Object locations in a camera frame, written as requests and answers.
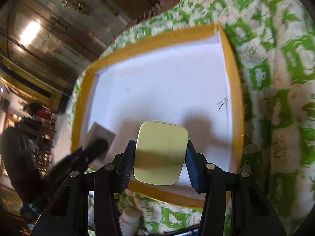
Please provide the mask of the grey medicine carton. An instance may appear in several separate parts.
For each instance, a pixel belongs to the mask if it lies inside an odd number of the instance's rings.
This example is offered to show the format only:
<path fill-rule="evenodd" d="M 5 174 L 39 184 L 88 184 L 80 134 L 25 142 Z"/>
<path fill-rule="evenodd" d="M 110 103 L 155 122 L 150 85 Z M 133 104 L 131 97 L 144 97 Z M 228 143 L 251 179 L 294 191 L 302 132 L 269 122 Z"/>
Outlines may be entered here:
<path fill-rule="evenodd" d="M 85 137 L 82 149 L 83 151 L 86 151 L 96 142 L 100 142 L 101 146 L 100 150 L 98 151 L 97 158 L 104 159 L 115 137 L 116 134 L 114 132 L 110 131 L 109 129 L 106 129 L 97 122 L 94 122 Z"/>

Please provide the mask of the white pill bottle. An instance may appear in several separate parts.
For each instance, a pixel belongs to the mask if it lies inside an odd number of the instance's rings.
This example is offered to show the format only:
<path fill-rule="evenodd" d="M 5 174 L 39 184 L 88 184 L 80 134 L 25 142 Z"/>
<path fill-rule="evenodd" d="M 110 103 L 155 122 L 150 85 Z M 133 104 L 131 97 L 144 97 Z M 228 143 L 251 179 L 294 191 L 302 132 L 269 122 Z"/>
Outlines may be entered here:
<path fill-rule="evenodd" d="M 120 228 L 123 236 L 136 235 L 140 225 L 141 214 L 139 211 L 128 207 L 119 217 Z"/>

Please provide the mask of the yellow rectangular tin box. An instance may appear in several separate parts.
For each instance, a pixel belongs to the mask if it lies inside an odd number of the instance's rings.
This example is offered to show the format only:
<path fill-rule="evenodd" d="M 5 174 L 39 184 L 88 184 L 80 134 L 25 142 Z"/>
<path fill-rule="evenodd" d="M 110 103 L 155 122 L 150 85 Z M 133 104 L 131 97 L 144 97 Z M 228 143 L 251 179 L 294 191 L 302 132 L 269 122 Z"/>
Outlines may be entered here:
<path fill-rule="evenodd" d="M 136 180 L 169 186 L 179 179 L 188 143 L 188 131 L 179 125 L 146 121 L 138 133 L 133 174 Z"/>

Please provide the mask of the seated person in red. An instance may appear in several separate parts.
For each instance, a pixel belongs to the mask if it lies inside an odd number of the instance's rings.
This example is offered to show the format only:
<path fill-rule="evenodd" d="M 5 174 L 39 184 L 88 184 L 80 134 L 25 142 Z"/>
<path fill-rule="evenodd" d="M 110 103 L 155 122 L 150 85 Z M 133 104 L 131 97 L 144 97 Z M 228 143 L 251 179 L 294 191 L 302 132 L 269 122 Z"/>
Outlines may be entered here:
<path fill-rule="evenodd" d="M 36 102 L 31 102 L 29 104 L 24 105 L 22 111 L 26 112 L 31 117 L 36 116 L 48 121 L 51 120 L 50 116 L 46 112 L 46 109 L 44 109 L 44 107 L 41 104 L 38 104 Z"/>

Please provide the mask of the yellow-edged white tray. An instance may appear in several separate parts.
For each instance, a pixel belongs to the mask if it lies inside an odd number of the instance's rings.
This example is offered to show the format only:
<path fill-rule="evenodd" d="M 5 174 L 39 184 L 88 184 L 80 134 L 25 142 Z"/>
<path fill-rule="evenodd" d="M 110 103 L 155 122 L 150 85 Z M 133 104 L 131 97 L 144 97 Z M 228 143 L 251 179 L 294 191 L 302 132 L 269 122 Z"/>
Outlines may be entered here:
<path fill-rule="evenodd" d="M 220 25 L 165 32 L 99 58 L 82 79 L 71 150 L 98 123 L 116 135 L 100 161 L 106 164 L 137 138 L 146 121 L 186 128 L 208 162 L 239 171 L 244 102 L 233 50 Z"/>

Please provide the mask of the wooden glass cabinet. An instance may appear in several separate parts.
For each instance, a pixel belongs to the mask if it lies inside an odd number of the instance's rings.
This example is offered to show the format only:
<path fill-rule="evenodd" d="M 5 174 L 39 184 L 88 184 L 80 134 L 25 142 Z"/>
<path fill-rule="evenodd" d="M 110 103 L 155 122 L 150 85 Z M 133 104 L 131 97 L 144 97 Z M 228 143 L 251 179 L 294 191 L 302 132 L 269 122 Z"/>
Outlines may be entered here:
<path fill-rule="evenodd" d="M 1 0 L 1 55 L 56 91 L 157 0 Z"/>

